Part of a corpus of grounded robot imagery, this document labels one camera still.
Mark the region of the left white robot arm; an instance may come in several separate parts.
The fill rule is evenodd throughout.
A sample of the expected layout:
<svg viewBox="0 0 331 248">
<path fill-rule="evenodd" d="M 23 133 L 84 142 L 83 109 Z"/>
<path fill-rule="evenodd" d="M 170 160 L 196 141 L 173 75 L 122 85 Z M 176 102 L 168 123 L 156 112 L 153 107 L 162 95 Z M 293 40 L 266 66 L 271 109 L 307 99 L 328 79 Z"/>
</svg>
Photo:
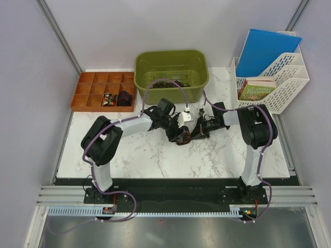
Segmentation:
<svg viewBox="0 0 331 248">
<path fill-rule="evenodd" d="M 191 121 L 189 111 L 175 113 L 175 105 L 163 98 L 157 105 L 142 110 L 136 116 L 111 121 L 100 116 L 84 136 L 81 147 L 83 161 L 91 166 L 93 186 L 86 190 L 84 203 L 115 203 L 120 194 L 133 197 L 125 191 L 113 191 L 110 162 L 121 139 L 140 132 L 164 129 L 169 142 L 184 145 L 191 141 L 185 122 Z"/>
</svg>

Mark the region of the orange compartment tray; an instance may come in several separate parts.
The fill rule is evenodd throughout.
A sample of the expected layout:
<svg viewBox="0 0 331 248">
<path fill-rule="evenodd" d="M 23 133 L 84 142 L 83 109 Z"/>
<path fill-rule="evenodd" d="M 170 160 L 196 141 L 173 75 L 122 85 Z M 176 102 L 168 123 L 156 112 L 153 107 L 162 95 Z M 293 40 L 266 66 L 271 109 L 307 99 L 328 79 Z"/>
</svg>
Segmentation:
<svg viewBox="0 0 331 248">
<path fill-rule="evenodd" d="M 122 90 L 131 94 L 131 106 L 101 106 L 105 92 L 118 95 Z M 74 112 L 133 112 L 136 94 L 133 72 L 82 72 L 70 108 Z"/>
</svg>

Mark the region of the black orange floral tie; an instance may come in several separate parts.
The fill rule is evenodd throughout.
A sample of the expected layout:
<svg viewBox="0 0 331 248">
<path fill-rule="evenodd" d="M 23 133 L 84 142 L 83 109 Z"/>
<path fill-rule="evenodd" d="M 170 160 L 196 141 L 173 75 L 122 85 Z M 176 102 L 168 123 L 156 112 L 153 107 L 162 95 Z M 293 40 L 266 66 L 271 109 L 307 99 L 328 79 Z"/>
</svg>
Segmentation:
<svg viewBox="0 0 331 248">
<path fill-rule="evenodd" d="M 176 144 L 179 146 L 188 144 L 188 143 L 190 143 L 190 141 L 191 141 L 191 133 L 189 130 L 183 131 L 176 138 Z"/>
</svg>

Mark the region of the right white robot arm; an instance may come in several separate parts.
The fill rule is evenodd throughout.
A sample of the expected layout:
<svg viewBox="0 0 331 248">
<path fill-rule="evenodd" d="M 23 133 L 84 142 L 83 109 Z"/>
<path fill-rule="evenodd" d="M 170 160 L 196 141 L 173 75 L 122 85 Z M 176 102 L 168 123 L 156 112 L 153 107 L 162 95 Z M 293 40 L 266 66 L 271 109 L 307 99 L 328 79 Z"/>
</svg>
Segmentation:
<svg viewBox="0 0 331 248">
<path fill-rule="evenodd" d="M 204 111 L 200 109 L 200 117 L 191 133 L 191 138 L 193 140 L 209 138 L 212 131 L 238 125 L 247 145 L 245 167 L 239 177 L 237 188 L 223 192 L 230 199 L 244 204 L 253 204 L 256 200 L 259 203 L 267 203 L 263 196 L 265 190 L 261 181 L 263 154 L 277 138 L 278 130 L 266 105 L 251 105 L 226 111 L 224 103 L 217 102 L 212 109 L 214 115 L 209 120 L 205 119 Z"/>
</svg>

